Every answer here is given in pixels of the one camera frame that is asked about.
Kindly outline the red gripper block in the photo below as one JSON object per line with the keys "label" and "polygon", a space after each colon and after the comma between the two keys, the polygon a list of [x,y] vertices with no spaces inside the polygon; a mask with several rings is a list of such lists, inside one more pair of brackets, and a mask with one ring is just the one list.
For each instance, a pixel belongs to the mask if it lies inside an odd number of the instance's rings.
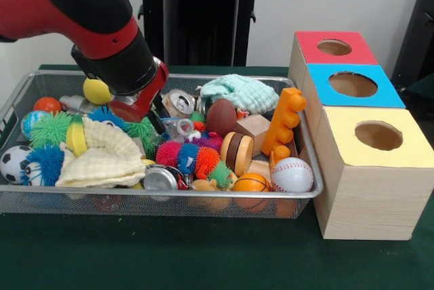
{"label": "red gripper block", "polygon": [[[160,118],[170,117],[169,112],[163,104],[163,98],[159,93],[165,87],[169,71],[167,66],[160,60],[154,59],[156,72],[151,81],[136,94],[131,96],[113,96],[108,107],[118,117],[128,122],[141,122],[146,116],[158,134],[165,133],[165,125]],[[149,112],[154,101],[155,112]]]}

